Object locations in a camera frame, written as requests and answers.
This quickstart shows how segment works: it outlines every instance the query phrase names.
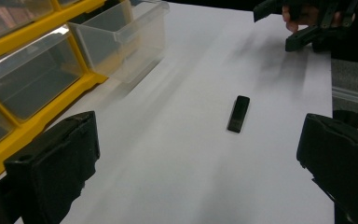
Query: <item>yellow drawer cabinet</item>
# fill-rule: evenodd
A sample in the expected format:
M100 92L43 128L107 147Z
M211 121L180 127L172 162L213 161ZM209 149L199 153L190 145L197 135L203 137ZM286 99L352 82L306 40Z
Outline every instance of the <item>yellow drawer cabinet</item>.
M0 31L3 34L0 35L0 174L4 172L3 160L42 133L83 92L107 79L88 69L65 25L77 15L101 7L104 1L34 0L29 6L26 3L30 1L0 0L0 20L6 25L6 30ZM27 18L32 20L16 23L15 14L10 11L14 11L13 8L19 15L17 19L25 15L20 13L27 13ZM40 16L32 17L36 12ZM24 75L23 71L32 71L36 66L46 72ZM49 74L43 66L56 70ZM54 82L59 90L51 92L40 88L43 86L40 83L46 84L52 79L59 80L59 85ZM13 89L19 83L24 87ZM27 108L24 110L21 104L27 104Z

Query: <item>white table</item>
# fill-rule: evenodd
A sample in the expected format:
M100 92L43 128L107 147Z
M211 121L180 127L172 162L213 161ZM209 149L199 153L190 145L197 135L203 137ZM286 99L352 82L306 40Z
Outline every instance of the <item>white table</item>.
M94 110L101 158L62 223L332 224L296 160L307 113L331 116L330 56L286 53L280 16L170 4L165 58L139 85L109 79ZM226 130L237 95L241 133Z

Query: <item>human hand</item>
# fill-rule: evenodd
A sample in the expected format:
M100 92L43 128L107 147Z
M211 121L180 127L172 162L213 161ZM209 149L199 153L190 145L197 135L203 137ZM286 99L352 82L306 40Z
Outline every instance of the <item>human hand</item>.
M308 26L315 25L318 21L318 15L319 15L318 8L310 4L305 4L301 8L301 14L298 20L292 21L290 18L290 7L289 6L282 7L282 17L283 20L286 22L286 28L292 33L298 31L299 25L308 25ZM338 27L340 25L342 25L342 14L340 12L336 12L334 14L334 19L331 26Z

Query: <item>white surface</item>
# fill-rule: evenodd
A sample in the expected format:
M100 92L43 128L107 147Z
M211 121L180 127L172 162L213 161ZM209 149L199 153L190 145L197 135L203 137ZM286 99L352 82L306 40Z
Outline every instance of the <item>white surface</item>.
M164 60L62 116L95 110L102 155L62 223L334 223L296 160L306 114L331 115L330 56L286 53L279 16L170 6ZM251 98L239 134L226 130L237 95Z

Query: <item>yellow storage rack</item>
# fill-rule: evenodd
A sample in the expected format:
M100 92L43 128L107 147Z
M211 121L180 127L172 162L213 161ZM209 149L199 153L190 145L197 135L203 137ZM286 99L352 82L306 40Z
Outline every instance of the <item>yellow storage rack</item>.
M101 7L104 1L105 0L80 0L62 7L58 0L51 0L51 4L54 8L52 13L0 38L0 56L36 40L46 32L66 24L77 15ZM7 157L27 145L38 134L42 133L46 126L83 92L107 80L106 76L92 73L88 69L72 35L69 35L68 40L83 71L83 75L74 84L65 89L65 91L55 97L48 105L44 106L35 115L24 122L18 121L18 119L0 103L0 113L14 126L14 131L0 141L0 174L5 170L3 161Z

